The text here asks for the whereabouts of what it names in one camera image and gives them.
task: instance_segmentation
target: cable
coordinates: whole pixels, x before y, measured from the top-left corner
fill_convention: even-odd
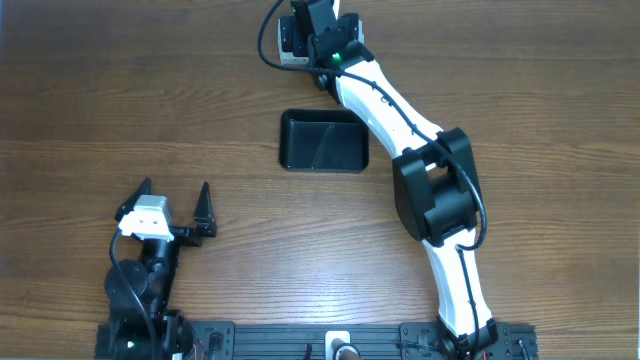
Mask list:
[[[342,70],[311,68],[311,67],[296,68],[296,67],[292,67],[292,66],[279,65],[279,64],[276,64],[276,63],[272,62],[271,60],[269,60],[264,55],[264,52],[262,51],[262,38],[264,37],[264,31],[265,31],[265,29],[267,27],[267,24],[269,23],[269,20],[271,19],[271,17],[275,13],[275,11],[278,9],[280,4],[282,4],[282,1],[283,0],[278,0],[275,3],[275,5],[273,5],[271,10],[269,10],[269,12],[267,13],[267,16],[265,17],[264,21],[262,22],[262,26],[260,27],[260,32],[258,33],[258,55],[260,56],[260,59],[262,59],[262,61],[265,64],[267,64],[268,66],[270,66],[270,67],[272,67],[274,69],[283,70],[283,71],[303,72],[303,73],[309,73],[309,74],[324,74],[324,75],[333,76],[333,77],[345,76],[345,77],[348,77],[348,78],[351,78],[351,79],[354,79],[354,80],[358,80],[358,81],[360,81],[360,82],[362,82],[364,84],[367,84],[367,85],[371,86],[373,89],[377,90],[379,93],[382,94],[383,99],[386,99],[387,103],[390,106],[393,106],[396,109],[398,114],[400,114],[402,119],[405,121],[405,123],[407,123],[407,126],[409,126],[409,128],[411,129],[411,131],[414,134],[416,134],[419,137],[421,137],[428,144],[431,144],[436,150],[438,150],[438,152],[440,152],[440,154],[442,156],[444,156],[445,159],[447,159],[449,164],[451,164],[453,167],[456,168],[456,171],[458,172],[458,175],[460,175],[464,179],[465,183],[467,183],[467,185],[469,186],[469,192],[471,193],[473,201],[476,204],[476,207],[478,208],[478,212],[480,213],[480,234],[478,235],[478,240],[476,240],[476,242],[473,243],[473,245],[471,245],[471,246],[456,245],[456,251],[458,252],[458,254],[460,254],[460,263],[462,265],[462,270],[463,270],[463,273],[465,275],[465,282],[467,284],[467,292],[469,294],[469,303],[471,304],[471,309],[473,311],[473,318],[474,318],[474,322],[475,322],[475,333],[476,333],[476,335],[475,335],[476,336],[476,343],[474,344],[474,348],[477,348],[478,339],[479,339],[479,336],[480,336],[478,313],[477,313],[477,310],[476,310],[476,304],[473,301],[473,294],[472,294],[472,291],[471,291],[471,284],[470,284],[470,281],[469,281],[469,273],[467,271],[467,266],[466,266],[466,263],[464,261],[464,256],[462,255],[462,251],[474,251],[474,250],[480,248],[480,246],[482,246],[482,244],[484,243],[484,239],[485,239],[485,237],[487,235],[487,213],[486,213],[486,210],[484,208],[484,204],[482,203],[482,199],[480,198],[480,194],[478,193],[478,190],[473,185],[473,182],[469,178],[469,175],[467,175],[467,173],[462,169],[460,164],[458,164],[458,162],[453,158],[453,155],[451,155],[451,153],[448,152],[445,148],[443,148],[442,145],[440,145],[438,142],[432,140],[431,138],[429,138],[428,136],[423,134],[418,129],[416,124],[411,122],[409,117],[404,113],[402,108],[400,108],[400,106],[395,102],[395,100],[393,100],[393,98],[391,96],[389,96],[389,94],[382,87],[380,87],[378,84],[376,84],[376,82],[370,81],[370,80],[368,80],[366,78],[363,78],[361,76],[358,76],[358,75],[347,73],[347,72],[342,71]]]
[[[127,277],[125,276],[124,271],[122,271],[122,268],[118,263],[118,259],[116,258],[116,243],[118,242],[120,235],[122,235],[122,230],[118,228],[118,230],[116,230],[116,233],[113,235],[113,239],[111,240],[111,246],[109,248],[109,257],[111,258],[111,263],[113,264],[113,267],[116,269],[116,272],[118,273],[118,276],[122,281],[122,284],[127,289],[127,293],[131,296],[131,299],[133,300],[133,303],[136,306],[136,310],[138,310],[140,315],[142,315],[142,318],[144,319],[144,322],[147,325],[147,329],[149,330],[149,336],[151,337],[151,359],[156,360],[156,341],[157,341],[156,329],[153,327],[153,324],[151,323],[151,319],[149,318],[149,315],[147,315],[147,312],[144,310],[144,306],[142,305],[142,302],[140,302],[140,298],[138,297],[138,295],[136,295],[136,292],[133,290],[133,287],[131,286],[131,283],[129,283],[129,280],[127,280]]]

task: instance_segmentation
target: wood grain surface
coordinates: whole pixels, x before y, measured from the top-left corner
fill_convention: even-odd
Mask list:
[[[398,220],[377,140],[361,174],[279,166],[280,114],[336,105],[308,76],[261,63],[271,5],[4,1],[0,356],[93,355],[113,215],[144,176],[184,224],[202,182],[212,186],[219,235],[183,251],[173,291],[191,319],[435,319],[429,262]],[[535,324],[544,359],[635,359],[640,2],[345,0],[343,10],[360,13],[407,100],[473,141],[489,217],[478,266],[495,317]],[[273,58],[275,41],[273,23]]]

